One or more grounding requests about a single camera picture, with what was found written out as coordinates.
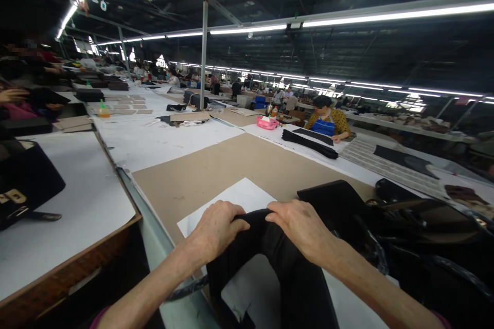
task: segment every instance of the glue bottle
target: glue bottle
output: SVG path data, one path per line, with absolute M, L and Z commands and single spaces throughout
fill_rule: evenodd
M 107 106 L 103 104 L 103 99 L 101 99 L 101 106 L 99 107 L 98 117 L 108 118 L 110 116 L 110 111 Z

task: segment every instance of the brown cardboard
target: brown cardboard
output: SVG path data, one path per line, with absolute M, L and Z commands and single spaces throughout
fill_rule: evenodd
M 170 116 L 170 122 L 207 121 L 211 116 L 207 112 L 176 113 Z
M 229 109 L 223 110 L 223 113 L 209 112 L 209 114 L 211 115 L 211 117 L 219 118 L 220 120 L 231 123 L 232 125 L 238 127 L 244 127 L 250 124 L 257 123 L 257 115 L 245 117 L 238 113 L 232 112 Z
M 253 148 L 255 155 L 244 158 Z M 296 198 L 297 190 L 339 179 L 349 182 L 363 200 L 375 197 L 374 187 L 248 133 L 133 172 L 132 176 L 175 244 L 184 238 L 178 221 L 244 177 L 279 201 Z M 328 200 L 328 206 L 345 204 Z

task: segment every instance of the hand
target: hand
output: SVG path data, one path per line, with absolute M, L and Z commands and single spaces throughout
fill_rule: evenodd
M 287 203 L 271 202 L 268 208 L 273 213 L 266 216 L 266 221 L 277 224 L 313 264 L 323 266 L 328 254 L 337 249 L 339 239 L 331 234 L 310 203 L 294 199 Z
M 242 214 L 245 214 L 245 211 L 241 206 L 222 200 L 204 211 L 196 228 L 186 239 L 200 255 L 201 266 L 222 254 L 238 232 L 250 229 L 251 226 L 244 220 L 232 222 L 236 215 Z
M 63 104 L 47 104 L 46 107 L 50 110 L 50 111 L 59 111 L 60 109 L 62 109 L 64 107 Z
M 335 144 L 339 144 L 339 143 L 341 142 L 340 135 L 333 135 L 333 136 L 331 136 L 331 140 L 332 140 Z
M 26 100 L 25 96 L 29 95 L 29 91 L 22 89 L 8 89 L 0 91 L 0 103 L 18 103 Z

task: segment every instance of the sleeve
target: sleeve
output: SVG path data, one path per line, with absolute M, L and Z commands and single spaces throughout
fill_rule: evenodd
M 310 116 L 309 121 L 305 124 L 304 128 L 310 130 L 312 126 L 314 126 L 316 121 L 317 121 L 317 114 L 314 113 L 312 116 Z
M 335 111 L 335 112 L 338 112 L 338 114 L 334 118 L 334 125 L 336 129 L 340 134 L 343 134 L 346 131 L 350 135 L 351 134 L 350 126 L 348 125 L 348 121 L 346 120 L 345 114 L 342 111 Z

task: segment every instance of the plastic bottle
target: plastic bottle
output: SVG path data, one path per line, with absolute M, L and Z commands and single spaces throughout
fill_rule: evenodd
M 108 118 L 110 116 L 110 111 L 107 106 L 103 104 L 103 99 L 101 99 L 101 106 L 99 107 L 98 117 Z
M 278 115 L 278 107 L 275 106 L 271 112 L 271 118 L 276 118 L 277 115 Z

